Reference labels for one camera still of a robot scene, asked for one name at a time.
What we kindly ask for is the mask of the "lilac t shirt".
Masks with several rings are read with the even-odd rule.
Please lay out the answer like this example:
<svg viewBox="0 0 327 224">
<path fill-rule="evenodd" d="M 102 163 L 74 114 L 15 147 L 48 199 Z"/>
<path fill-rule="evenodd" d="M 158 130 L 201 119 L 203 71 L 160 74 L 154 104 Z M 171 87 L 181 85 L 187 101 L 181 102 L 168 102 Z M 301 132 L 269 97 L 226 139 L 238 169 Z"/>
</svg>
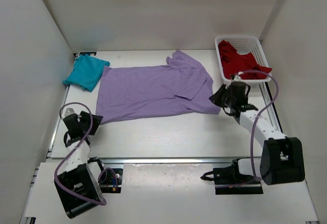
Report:
<svg viewBox="0 0 327 224">
<path fill-rule="evenodd" d="M 191 56 L 175 51 L 165 65 L 105 67 L 100 79 L 96 114 L 102 122 L 176 116 L 218 115 L 210 101 L 213 79 Z"/>
</svg>

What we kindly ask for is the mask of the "teal t shirt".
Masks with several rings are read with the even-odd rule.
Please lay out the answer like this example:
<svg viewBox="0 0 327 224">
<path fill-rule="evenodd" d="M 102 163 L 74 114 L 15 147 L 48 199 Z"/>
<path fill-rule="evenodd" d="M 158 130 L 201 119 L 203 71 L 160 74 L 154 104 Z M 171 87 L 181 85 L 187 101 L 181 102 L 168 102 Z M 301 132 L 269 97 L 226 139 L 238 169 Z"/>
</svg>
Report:
<svg viewBox="0 0 327 224">
<path fill-rule="evenodd" d="M 75 59 L 69 76 L 62 82 L 64 85 L 77 85 L 92 92 L 102 76 L 104 67 L 109 66 L 108 61 L 90 55 L 80 55 Z"/>
</svg>

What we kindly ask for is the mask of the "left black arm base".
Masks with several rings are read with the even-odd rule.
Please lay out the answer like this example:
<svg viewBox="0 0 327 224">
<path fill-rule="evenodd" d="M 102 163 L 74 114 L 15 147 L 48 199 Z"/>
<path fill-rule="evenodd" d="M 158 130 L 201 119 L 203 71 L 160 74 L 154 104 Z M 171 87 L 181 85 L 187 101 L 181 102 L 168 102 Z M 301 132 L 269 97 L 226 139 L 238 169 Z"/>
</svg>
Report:
<svg viewBox="0 0 327 224">
<path fill-rule="evenodd" d="M 123 183 L 123 165 L 104 165 L 96 177 L 103 193 L 121 193 Z"/>
</svg>

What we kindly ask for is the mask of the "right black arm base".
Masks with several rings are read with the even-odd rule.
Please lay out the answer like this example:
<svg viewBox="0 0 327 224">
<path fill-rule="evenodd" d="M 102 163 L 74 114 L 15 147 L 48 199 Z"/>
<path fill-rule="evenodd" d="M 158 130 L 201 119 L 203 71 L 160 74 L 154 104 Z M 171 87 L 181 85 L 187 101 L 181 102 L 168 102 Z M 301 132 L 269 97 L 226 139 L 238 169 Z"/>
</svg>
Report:
<svg viewBox="0 0 327 224">
<path fill-rule="evenodd" d="M 215 195 L 257 195 L 263 194 L 260 181 L 254 176 L 240 173 L 238 161 L 233 160 L 228 167 L 216 167 L 204 173 L 200 179 L 214 182 Z"/>
</svg>

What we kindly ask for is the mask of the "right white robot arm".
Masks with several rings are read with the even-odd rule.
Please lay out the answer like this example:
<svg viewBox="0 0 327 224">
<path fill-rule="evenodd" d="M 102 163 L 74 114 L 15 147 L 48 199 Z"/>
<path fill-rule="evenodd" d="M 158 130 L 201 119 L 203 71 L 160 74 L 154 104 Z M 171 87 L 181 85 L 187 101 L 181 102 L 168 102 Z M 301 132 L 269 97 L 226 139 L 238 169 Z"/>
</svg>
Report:
<svg viewBox="0 0 327 224">
<path fill-rule="evenodd" d="M 288 137 L 261 117 L 259 109 L 248 102 L 250 86 L 241 81 L 223 84 L 209 100 L 225 110 L 239 125 L 251 133 L 250 154 L 256 140 L 262 147 L 259 173 L 256 163 L 250 160 L 252 174 L 267 185 L 302 182 L 305 180 L 302 143 L 296 137 Z"/>
</svg>

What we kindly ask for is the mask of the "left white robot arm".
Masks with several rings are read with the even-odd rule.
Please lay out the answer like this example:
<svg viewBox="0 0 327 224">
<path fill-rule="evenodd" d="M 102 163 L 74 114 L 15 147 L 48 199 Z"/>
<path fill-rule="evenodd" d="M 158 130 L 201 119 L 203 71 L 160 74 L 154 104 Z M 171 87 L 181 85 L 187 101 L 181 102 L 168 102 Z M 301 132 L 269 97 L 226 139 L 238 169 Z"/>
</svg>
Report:
<svg viewBox="0 0 327 224">
<path fill-rule="evenodd" d="M 101 160 L 90 158 L 90 136 L 97 131 L 102 116 L 67 108 L 63 122 L 67 128 L 64 145 L 69 157 L 63 161 L 63 172 L 55 171 L 55 187 L 68 218 L 73 219 L 98 206 L 105 205 L 99 183 L 107 178 Z"/>
</svg>

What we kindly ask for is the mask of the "red t shirt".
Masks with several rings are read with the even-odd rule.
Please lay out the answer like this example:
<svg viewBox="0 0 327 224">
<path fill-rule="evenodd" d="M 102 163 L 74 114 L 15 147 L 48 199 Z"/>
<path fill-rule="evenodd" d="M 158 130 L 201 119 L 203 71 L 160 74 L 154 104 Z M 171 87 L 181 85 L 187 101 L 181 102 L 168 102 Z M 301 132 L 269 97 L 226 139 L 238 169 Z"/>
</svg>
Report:
<svg viewBox="0 0 327 224">
<path fill-rule="evenodd" d="M 227 41 L 222 40 L 218 44 L 219 55 L 222 63 L 223 73 L 227 79 L 232 74 L 240 71 L 257 70 L 270 73 L 272 68 L 259 65 L 252 53 L 238 54 L 237 50 Z"/>
</svg>

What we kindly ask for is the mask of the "white plastic basket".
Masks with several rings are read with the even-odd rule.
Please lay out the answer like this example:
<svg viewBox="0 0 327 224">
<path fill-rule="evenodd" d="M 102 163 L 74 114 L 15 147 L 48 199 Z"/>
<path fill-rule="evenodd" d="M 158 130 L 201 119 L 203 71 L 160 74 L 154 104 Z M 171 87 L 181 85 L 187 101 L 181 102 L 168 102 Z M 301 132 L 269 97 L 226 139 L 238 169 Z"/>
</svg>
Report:
<svg viewBox="0 0 327 224">
<path fill-rule="evenodd" d="M 264 67 L 269 67 L 267 59 L 265 57 L 264 51 L 262 49 L 262 46 L 259 42 L 259 39 L 250 36 L 250 35 L 221 35 L 217 36 L 215 38 L 215 48 L 217 52 L 217 57 L 218 57 L 218 63 L 219 63 L 219 68 L 220 68 L 220 73 L 221 77 L 223 80 L 223 84 L 227 84 L 230 82 L 230 79 L 227 79 L 224 76 L 223 73 L 223 68 L 222 68 L 222 63 L 219 55 L 219 49 L 218 49 L 218 44 L 222 41 L 225 40 L 229 42 L 236 50 L 238 54 L 248 54 L 252 53 L 255 57 L 256 62 Z"/>
</svg>

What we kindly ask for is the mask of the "dark label sticker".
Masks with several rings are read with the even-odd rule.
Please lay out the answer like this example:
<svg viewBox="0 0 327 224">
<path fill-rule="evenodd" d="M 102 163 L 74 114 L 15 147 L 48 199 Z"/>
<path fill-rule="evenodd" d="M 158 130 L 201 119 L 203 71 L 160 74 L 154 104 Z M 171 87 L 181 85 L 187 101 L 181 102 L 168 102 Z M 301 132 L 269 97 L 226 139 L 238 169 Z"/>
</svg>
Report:
<svg viewBox="0 0 327 224">
<path fill-rule="evenodd" d="M 97 54 L 97 52 L 80 52 L 79 55 L 85 56 L 95 56 Z"/>
</svg>

